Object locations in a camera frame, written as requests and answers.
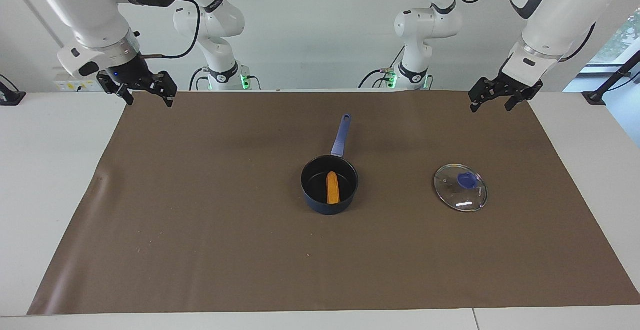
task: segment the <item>white table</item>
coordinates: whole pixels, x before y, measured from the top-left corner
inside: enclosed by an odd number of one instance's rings
[[[580,94],[540,93],[531,105],[640,286],[640,148]],[[640,306],[21,317],[123,109],[101,93],[32,93],[0,108],[0,329],[640,329]]]

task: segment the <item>black metal rod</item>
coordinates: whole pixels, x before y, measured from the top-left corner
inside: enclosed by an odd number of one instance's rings
[[[610,91],[611,87],[613,87],[618,80],[622,79],[634,66],[636,66],[640,62],[640,50],[638,50],[631,59],[629,59],[620,69],[613,73],[611,77],[602,84],[597,91],[585,91],[583,92],[584,97],[590,104],[594,105],[604,105],[602,101],[602,96],[608,91]]]

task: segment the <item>window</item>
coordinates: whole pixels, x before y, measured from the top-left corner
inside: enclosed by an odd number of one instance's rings
[[[590,60],[590,66],[624,64],[640,50],[640,8],[615,32],[613,37]]]

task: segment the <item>blue lid knob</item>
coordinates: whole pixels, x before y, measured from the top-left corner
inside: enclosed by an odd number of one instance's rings
[[[457,175],[457,183],[465,189],[475,189],[478,187],[478,178],[474,173],[459,173]]]

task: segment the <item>pan handle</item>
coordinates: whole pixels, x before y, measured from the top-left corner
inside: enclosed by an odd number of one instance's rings
[[[331,149],[331,155],[335,155],[336,157],[344,157],[345,156],[345,142],[347,141],[347,135],[349,135],[349,127],[352,125],[352,116],[349,114],[345,114],[342,116],[342,121],[340,123],[340,128],[338,129],[338,136],[335,137],[335,143],[333,145],[333,149]]]

